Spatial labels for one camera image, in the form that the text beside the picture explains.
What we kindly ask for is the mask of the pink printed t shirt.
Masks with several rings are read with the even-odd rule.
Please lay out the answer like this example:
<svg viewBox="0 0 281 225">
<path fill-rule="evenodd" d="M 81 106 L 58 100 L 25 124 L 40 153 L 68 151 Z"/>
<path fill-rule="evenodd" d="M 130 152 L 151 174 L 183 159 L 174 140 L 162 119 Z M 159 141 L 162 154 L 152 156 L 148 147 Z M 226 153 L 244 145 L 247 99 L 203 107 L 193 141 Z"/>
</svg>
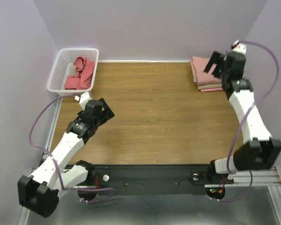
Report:
<svg viewBox="0 0 281 225">
<path fill-rule="evenodd" d="M 209 58 L 191 57 L 189 63 L 193 74 L 193 81 L 199 90 L 221 88 L 221 80 L 212 75 L 212 70 L 215 69 L 213 65 L 208 73 L 204 69 L 209 62 Z"/>
</svg>

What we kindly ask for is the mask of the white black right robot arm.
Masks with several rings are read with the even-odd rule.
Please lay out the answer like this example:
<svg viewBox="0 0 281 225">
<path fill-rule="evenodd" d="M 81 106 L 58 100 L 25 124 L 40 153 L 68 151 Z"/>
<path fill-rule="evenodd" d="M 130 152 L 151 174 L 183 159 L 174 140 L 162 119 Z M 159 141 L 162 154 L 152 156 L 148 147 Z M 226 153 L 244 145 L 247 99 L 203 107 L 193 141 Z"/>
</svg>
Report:
<svg viewBox="0 0 281 225">
<path fill-rule="evenodd" d="M 271 169 L 281 151 L 281 140 L 273 138 L 260 116 L 251 82 L 243 78 L 245 63 L 245 51 L 214 51 L 204 68 L 205 73 L 211 72 L 221 80 L 239 121 L 237 133 L 243 135 L 239 149 L 208 165 L 206 177 L 212 183 L 221 180 L 223 174 Z"/>
</svg>

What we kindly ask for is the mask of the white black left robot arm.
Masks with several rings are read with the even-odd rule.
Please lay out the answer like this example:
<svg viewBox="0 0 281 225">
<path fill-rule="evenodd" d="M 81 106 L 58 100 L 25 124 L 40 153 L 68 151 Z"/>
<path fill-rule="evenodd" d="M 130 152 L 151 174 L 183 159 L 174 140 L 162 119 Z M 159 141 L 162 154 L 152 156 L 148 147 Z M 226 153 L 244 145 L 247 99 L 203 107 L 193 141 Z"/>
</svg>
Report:
<svg viewBox="0 0 281 225">
<path fill-rule="evenodd" d="M 75 99 L 82 111 L 69 123 L 56 148 L 48 152 L 47 159 L 30 176 L 22 176 L 17 182 L 19 204 L 44 218 L 55 211 L 60 198 L 70 190 L 95 195 L 101 191 L 94 165 L 81 160 L 66 173 L 62 170 L 98 128 L 115 114 L 103 98 L 93 100 L 83 94 Z"/>
</svg>

